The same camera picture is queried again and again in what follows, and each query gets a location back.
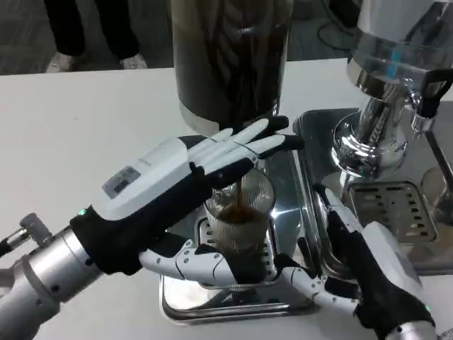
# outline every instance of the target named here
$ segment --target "black pants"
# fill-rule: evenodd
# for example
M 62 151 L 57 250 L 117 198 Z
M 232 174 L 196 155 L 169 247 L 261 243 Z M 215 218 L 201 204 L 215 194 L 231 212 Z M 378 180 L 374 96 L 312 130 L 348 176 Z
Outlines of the black pants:
M 75 0 L 44 0 L 58 52 L 81 55 L 85 50 L 84 28 Z M 127 0 L 95 0 L 102 30 L 118 59 L 139 52 L 139 43 L 130 27 Z

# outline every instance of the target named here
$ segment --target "gray carpet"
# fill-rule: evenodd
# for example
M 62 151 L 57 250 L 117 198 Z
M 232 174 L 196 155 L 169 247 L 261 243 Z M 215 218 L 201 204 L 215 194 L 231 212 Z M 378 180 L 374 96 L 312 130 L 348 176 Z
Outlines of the gray carpet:
M 324 45 L 317 37 L 328 22 L 320 0 L 311 3 L 310 18 L 293 20 L 288 60 L 345 57 L 346 53 Z M 88 59 L 79 70 L 119 69 L 103 37 L 93 0 L 77 0 L 84 22 Z M 132 27 L 149 67 L 172 67 L 173 47 L 164 0 L 130 0 Z M 322 32 L 330 44 L 347 47 L 352 38 L 330 25 Z M 52 31 L 42 0 L 0 0 L 0 74 L 31 74 L 45 71 L 55 52 Z

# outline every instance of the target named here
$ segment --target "white countertop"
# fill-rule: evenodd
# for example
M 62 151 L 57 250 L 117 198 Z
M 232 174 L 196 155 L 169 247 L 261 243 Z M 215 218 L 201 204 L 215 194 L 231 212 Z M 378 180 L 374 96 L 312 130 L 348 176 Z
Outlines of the white countertop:
M 280 113 L 361 104 L 344 59 L 290 62 Z M 452 99 L 453 93 L 446 98 Z M 129 161 L 170 136 L 189 135 L 172 69 L 0 77 L 0 238 L 36 212 L 56 232 Z M 27 244 L 5 256 L 6 267 Z M 453 276 L 423 278 L 439 332 L 453 327 Z M 159 278 L 104 277 L 62 307 L 37 340 L 374 339 L 353 319 L 310 316 L 178 327 L 159 310 Z

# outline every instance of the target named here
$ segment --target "shoe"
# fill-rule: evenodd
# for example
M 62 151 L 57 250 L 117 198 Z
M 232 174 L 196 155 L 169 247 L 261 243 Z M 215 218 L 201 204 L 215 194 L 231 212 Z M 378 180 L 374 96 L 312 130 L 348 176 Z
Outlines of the shoe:
M 57 52 L 50 60 L 46 73 L 71 72 L 80 63 L 82 56 L 64 55 Z
M 147 62 L 144 60 L 141 53 L 137 53 L 134 57 L 120 60 L 123 69 L 147 69 Z

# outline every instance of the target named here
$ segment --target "black cable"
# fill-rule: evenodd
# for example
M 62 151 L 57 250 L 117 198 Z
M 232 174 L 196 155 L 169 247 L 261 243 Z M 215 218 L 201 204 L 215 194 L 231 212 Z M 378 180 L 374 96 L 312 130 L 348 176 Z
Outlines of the black cable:
M 6 255 L 7 253 L 11 252 L 13 249 L 8 243 L 7 239 L 3 239 L 3 241 L 0 242 L 0 257 L 3 255 Z
M 341 30 L 342 32 L 344 32 L 344 34 L 347 34 L 347 35 L 351 35 L 353 36 L 354 33 L 349 31 L 348 29 L 344 28 L 343 25 L 341 25 L 341 23 L 338 22 L 338 20 L 336 20 L 336 18 L 332 15 L 332 11 L 329 9 L 329 7 L 327 6 L 325 0 L 319 0 L 321 2 L 321 4 L 323 5 L 324 7 L 324 11 L 326 11 L 326 14 L 328 16 L 328 18 L 331 20 L 332 23 L 335 24 L 335 26 L 338 27 L 339 30 Z
M 331 49 L 333 50 L 337 50 L 337 51 L 343 51 L 343 52 L 349 52 L 351 49 L 350 48 L 346 48 L 346 47 L 339 47 L 339 46 L 334 46 L 328 42 L 326 42 L 324 40 L 324 38 L 322 37 L 321 35 L 321 31 L 326 28 L 326 27 L 329 27 L 329 25 L 333 24 L 334 22 L 333 21 L 329 21 L 327 23 L 324 23 L 323 25 L 319 26 L 318 30 L 316 31 L 316 36 L 318 37 L 318 39 L 326 46 L 330 47 Z

